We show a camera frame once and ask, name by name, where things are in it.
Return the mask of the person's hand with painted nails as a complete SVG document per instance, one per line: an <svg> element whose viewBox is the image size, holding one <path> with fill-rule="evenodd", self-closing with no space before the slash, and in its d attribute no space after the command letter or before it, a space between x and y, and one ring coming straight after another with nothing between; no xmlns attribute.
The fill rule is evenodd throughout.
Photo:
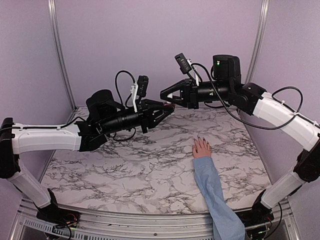
<svg viewBox="0 0 320 240"><path fill-rule="evenodd" d="M204 137L198 135L193 139L192 155L194 159L212 156L211 146Z"/></svg>

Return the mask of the forearm in blue sleeve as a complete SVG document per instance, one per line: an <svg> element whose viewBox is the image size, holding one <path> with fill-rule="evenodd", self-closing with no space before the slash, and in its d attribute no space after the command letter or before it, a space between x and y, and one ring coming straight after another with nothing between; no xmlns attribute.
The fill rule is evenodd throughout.
<svg viewBox="0 0 320 240"><path fill-rule="evenodd" d="M220 177L211 157L193 159L194 178L212 218L215 240L244 240L245 226L226 204Z"/></svg>

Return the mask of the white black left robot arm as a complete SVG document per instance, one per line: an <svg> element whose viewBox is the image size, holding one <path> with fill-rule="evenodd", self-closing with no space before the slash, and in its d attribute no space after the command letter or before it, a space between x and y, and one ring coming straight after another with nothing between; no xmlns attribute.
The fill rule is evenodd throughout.
<svg viewBox="0 0 320 240"><path fill-rule="evenodd" d="M32 200L38 212L53 223L63 219L55 195L43 187L23 166L19 155L26 152L70 150L90 152L107 142L110 134L140 127L143 133L155 128L174 112L174 107L145 99L138 105L125 108L113 98L112 92L102 89L86 100L89 116L76 118L64 125L25 125L3 120L0 128L0 177L11 182Z"/></svg>

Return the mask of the dark red nail polish bottle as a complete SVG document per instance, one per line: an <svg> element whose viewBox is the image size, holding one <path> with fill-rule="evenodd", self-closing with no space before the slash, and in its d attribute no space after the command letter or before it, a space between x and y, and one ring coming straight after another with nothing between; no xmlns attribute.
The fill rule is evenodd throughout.
<svg viewBox="0 0 320 240"><path fill-rule="evenodd" d="M163 105L165 107L173 109L173 111L176 109L176 105L174 103L171 103L171 102L165 102Z"/></svg>

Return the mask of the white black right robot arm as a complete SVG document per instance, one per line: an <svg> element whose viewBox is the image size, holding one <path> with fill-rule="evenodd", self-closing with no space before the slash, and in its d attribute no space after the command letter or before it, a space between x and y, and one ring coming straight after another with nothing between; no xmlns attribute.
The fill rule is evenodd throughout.
<svg viewBox="0 0 320 240"><path fill-rule="evenodd" d="M160 98L167 102L198 109L199 103L220 101L272 124L270 130L282 130L303 148L293 169L260 193L247 219L258 224L284 198L294 194L303 184L320 176L320 125L300 114L274 94L255 83L241 83L240 59L233 55L214 55L208 81L189 76L162 90Z"/></svg>

